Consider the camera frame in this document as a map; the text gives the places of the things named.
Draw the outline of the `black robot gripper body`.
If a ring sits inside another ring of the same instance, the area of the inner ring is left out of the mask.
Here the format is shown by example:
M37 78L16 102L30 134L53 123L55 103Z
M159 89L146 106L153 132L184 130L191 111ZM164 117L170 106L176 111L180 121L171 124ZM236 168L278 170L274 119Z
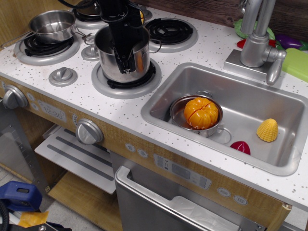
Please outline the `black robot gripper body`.
M140 7L129 0L100 0L99 5L101 19L111 30L116 54L126 62L133 47L143 40Z

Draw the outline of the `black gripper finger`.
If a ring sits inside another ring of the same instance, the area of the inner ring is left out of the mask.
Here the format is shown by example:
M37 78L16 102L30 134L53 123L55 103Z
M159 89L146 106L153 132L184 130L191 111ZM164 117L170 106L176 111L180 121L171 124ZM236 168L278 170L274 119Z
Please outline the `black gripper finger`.
M127 60L124 61L118 58L117 65L120 73L122 74L127 74L136 71L135 59L133 56L130 56Z

